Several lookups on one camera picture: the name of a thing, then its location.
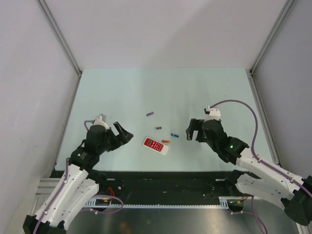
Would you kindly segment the red white remote control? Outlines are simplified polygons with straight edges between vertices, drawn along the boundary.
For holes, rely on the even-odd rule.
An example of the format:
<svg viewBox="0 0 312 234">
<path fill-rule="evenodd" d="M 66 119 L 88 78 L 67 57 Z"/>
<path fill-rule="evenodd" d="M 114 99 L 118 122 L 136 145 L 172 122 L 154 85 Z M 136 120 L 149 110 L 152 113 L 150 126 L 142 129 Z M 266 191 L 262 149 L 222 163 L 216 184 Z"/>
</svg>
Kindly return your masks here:
<svg viewBox="0 0 312 234">
<path fill-rule="evenodd" d="M 146 147 L 154 152 L 157 152 L 161 155 L 166 155 L 169 147 L 161 142 L 158 142 L 154 139 L 151 139 L 149 137 L 145 138 L 142 144 L 143 147 Z"/>
</svg>

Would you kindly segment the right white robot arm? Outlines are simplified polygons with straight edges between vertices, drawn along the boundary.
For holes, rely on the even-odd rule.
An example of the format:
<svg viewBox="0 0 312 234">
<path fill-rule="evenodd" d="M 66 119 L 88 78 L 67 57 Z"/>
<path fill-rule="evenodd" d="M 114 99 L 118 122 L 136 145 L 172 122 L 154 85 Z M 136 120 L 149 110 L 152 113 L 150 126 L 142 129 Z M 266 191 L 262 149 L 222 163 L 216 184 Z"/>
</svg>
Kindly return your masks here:
<svg viewBox="0 0 312 234">
<path fill-rule="evenodd" d="M 229 195 L 239 192 L 256 196 L 281 208 L 294 222 L 308 226 L 312 220 L 312 177 L 303 178 L 259 157 L 242 140 L 228 136 L 219 120 L 192 118 L 186 130 L 187 140 L 207 143 L 226 163 L 232 163 L 256 175 L 235 171 L 225 183 Z"/>
</svg>

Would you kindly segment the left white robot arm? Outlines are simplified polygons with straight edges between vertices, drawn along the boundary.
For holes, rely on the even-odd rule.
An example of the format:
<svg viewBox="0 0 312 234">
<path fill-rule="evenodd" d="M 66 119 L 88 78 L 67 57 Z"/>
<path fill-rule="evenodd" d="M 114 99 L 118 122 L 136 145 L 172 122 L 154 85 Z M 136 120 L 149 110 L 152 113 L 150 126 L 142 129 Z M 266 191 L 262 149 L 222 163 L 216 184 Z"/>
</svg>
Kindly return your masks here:
<svg viewBox="0 0 312 234">
<path fill-rule="evenodd" d="M 114 126 L 117 135 L 101 116 L 94 121 L 86 138 L 66 159 L 65 171 L 47 200 L 34 215 L 26 216 L 22 227 L 26 234 L 66 233 L 85 204 L 107 191 L 104 174 L 93 168 L 103 153 L 114 151 L 133 138 L 118 122 Z"/>
</svg>

